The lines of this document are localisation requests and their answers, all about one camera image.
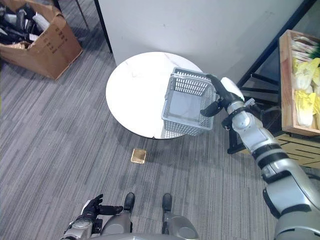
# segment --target small wooden block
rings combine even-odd
[[[147,151],[144,149],[134,148],[131,156],[131,162],[136,164],[144,164]]]

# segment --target striped carpet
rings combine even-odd
[[[224,114],[212,132],[170,140],[137,136],[113,118],[105,87],[115,61],[93,1],[80,4],[89,35],[76,3],[60,1],[83,53],[58,81],[1,63],[0,239],[59,239],[86,200],[103,193],[103,204],[120,205],[128,192],[134,232],[161,232],[169,192],[201,239],[273,239],[259,168],[227,154]],[[133,148],[147,150],[145,164],[130,162]]]

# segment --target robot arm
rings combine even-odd
[[[103,194],[88,200],[81,212],[81,215],[68,226],[60,240],[86,240],[90,239],[92,234],[98,234],[102,229],[102,219],[98,215],[116,215],[124,209],[122,206],[101,205]]]
[[[268,183],[263,190],[264,200],[278,219],[276,240],[320,239],[320,194],[296,161],[290,159],[262,122],[246,111],[243,96],[234,83],[219,81],[207,75],[220,99],[201,111],[207,117],[222,108],[228,112],[223,125],[237,132],[262,171]]]

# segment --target black table leg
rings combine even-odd
[[[100,23],[101,23],[101,27],[102,27],[102,30],[103,30],[103,33],[104,33],[104,37],[105,37],[106,43],[108,44],[110,53],[112,53],[112,48],[111,48],[110,40],[109,40],[109,37],[108,37],[108,33],[107,33],[104,17],[102,16],[102,13],[101,13],[99,1],[98,0],[94,0],[94,3],[95,3],[96,10],[98,12],[98,15],[99,15],[99,19],[100,19]]]
[[[60,7],[60,5],[59,5],[58,0],[52,0],[52,1],[53,1],[53,5],[54,5],[57,9],[59,9],[60,12],[61,12],[61,7]]]

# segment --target white wall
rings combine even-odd
[[[237,82],[302,0],[100,0],[115,62],[162,51]]]

